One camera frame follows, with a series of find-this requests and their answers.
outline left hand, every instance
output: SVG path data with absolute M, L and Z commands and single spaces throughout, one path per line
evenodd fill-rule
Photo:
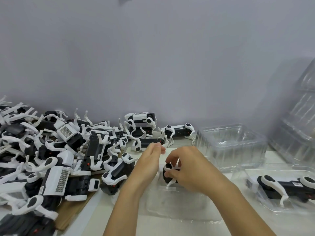
M 138 159 L 125 185 L 143 194 L 157 174 L 161 154 L 165 154 L 165 147 L 160 143 L 151 143 Z

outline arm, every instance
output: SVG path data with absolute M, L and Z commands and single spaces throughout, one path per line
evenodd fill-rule
M 167 157 L 166 163 L 175 166 L 178 159 L 181 170 L 170 170 L 165 176 L 175 178 L 190 191 L 201 192 L 211 198 L 232 236 L 276 236 L 237 186 L 215 168 L 196 147 L 177 148 Z
M 151 143 L 143 152 L 120 190 L 103 236 L 136 235 L 139 200 L 156 176 L 159 158 L 163 153 L 165 153 L 165 147 L 160 143 Z

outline right hand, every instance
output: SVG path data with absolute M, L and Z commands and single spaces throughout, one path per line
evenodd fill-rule
M 173 150 L 165 162 L 175 166 L 178 159 L 181 170 L 170 170 L 164 175 L 176 179 L 189 191 L 200 192 L 211 197 L 217 190 L 232 184 L 195 146 Z

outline gray wall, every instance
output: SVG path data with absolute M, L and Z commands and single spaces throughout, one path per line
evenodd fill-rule
M 117 122 L 266 131 L 315 53 L 315 0 L 0 0 L 0 95 Z

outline label sticker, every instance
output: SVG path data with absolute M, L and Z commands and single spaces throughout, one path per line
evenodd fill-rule
M 44 191 L 44 186 L 41 186 L 41 187 L 39 188 L 38 194 L 42 194 L 43 191 Z
M 298 182 L 292 182 L 295 186 L 299 186 L 299 187 L 303 187 L 303 185 L 301 183 Z

